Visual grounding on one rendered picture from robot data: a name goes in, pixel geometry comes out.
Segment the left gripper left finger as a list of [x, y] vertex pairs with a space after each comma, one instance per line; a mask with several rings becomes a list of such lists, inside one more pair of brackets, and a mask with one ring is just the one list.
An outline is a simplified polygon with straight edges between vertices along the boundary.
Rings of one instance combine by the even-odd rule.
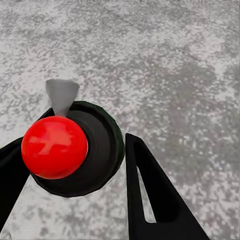
[[0, 149], [0, 232], [30, 175], [21, 153], [23, 138]]

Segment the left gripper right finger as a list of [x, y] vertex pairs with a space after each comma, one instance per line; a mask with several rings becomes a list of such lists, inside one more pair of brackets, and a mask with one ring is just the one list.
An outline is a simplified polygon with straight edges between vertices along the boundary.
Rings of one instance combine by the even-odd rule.
[[[129, 240], [210, 240], [144, 141], [127, 133], [124, 140]], [[148, 223], [137, 168], [156, 223]]]

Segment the insectifuge atomizer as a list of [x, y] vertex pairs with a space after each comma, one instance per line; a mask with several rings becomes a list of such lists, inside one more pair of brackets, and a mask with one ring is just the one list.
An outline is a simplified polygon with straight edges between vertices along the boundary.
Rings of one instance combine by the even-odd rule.
[[102, 189], [126, 155], [116, 120], [102, 107], [75, 101], [80, 85], [45, 83], [52, 107], [25, 133], [22, 159], [36, 183], [52, 195], [84, 197]]

